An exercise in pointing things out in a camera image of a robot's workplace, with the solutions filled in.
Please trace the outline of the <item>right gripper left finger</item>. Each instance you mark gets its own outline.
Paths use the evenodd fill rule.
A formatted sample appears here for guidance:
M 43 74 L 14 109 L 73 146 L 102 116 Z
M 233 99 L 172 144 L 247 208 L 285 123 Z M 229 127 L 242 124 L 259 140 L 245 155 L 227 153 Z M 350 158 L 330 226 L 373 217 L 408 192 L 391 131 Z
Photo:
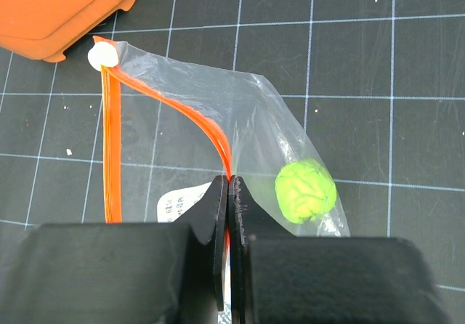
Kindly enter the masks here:
M 216 323 L 226 177 L 173 222 L 43 224 L 1 259 L 3 323 Z

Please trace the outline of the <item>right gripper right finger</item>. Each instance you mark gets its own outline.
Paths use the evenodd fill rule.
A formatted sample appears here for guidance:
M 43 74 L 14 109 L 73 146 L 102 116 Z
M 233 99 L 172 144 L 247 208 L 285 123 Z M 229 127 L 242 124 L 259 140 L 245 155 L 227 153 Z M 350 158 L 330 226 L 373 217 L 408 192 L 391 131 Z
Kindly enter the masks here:
M 399 238 L 296 237 L 229 184 L 234 323 L 449 323 L 417 247 Z

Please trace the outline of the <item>light green round fruit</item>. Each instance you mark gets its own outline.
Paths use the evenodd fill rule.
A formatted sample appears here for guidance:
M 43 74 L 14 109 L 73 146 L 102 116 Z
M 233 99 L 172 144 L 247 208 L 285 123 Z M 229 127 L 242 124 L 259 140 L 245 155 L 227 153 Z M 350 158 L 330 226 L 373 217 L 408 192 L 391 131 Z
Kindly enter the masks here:
M 327 214 L 336 204 L 336 184 L 315 159 L 286 164 L 275 179 L 275 194 L 283 216 L 303 224 Z

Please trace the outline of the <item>clear zip bag red zipper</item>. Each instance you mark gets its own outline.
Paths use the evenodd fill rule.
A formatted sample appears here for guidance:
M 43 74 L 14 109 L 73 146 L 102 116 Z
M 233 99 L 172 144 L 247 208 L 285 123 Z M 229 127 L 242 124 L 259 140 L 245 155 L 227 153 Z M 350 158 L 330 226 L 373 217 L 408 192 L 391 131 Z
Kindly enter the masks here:
M 103 190 L 108 224 L 173 222 L 215 177 L 241 177 L 254 200 L 296 237 L 348 237 L 337 193 L 327 214 L 289 222 L 275 194 L 288 163 L 321 158 L 263 76 L 180 62 L 96 37 L 102 79 Z M 231 301 L 226 210 L 224 300 Z

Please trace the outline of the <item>orange plastic basket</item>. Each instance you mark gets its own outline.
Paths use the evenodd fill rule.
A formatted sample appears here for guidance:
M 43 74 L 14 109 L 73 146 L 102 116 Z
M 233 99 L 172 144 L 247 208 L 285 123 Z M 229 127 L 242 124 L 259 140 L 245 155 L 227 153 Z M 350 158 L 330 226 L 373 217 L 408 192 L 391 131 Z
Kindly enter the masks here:
M 64 52 L 136 0 L 1 0 L 1 47 L 31 60 L 61 62 Z

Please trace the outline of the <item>black grid mat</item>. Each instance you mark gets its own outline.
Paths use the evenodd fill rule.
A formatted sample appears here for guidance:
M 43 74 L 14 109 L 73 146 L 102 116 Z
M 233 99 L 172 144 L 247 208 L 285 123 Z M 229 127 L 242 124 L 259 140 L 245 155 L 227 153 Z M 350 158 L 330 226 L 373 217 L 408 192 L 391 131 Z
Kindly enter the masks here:
M 306 129 L 353 235 L 424 253 L 464 321 L 464 0 L 137 0 L 94 32 L 265 76 Z M 43 222 L 100 222 L 91 36 L 58 64 L 1 51 L 1 252 Z

